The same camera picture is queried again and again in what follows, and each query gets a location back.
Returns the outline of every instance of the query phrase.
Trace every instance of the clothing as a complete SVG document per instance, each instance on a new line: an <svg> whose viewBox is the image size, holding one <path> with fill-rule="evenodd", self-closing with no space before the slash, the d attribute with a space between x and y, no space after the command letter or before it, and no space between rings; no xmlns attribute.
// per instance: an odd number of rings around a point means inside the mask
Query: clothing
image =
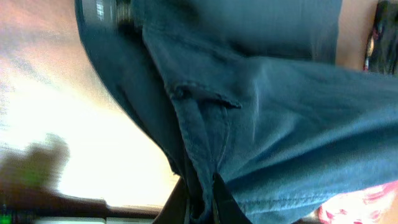
<svg viewBox="0 0 398 224"><path fill-rule="evenodd" d="M398 179L398 80L333 66L341 1L132 3L135 34L85 26L78 9L81 39L187 182L194 222L210 217L215 172L253 223Z"/></svg>

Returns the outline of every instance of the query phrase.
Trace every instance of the pink patterned fabric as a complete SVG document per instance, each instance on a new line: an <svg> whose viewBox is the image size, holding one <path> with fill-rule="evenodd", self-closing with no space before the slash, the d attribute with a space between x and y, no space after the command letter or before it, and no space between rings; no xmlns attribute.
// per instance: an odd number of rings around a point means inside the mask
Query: pink patterned fabric
<svg viewBox="0 0 398 224"><path fill-rule="evenodd" d="M319 219L324 224L378 223L398 192L398 181L368 189L339 194L319 209Z"/></svg>

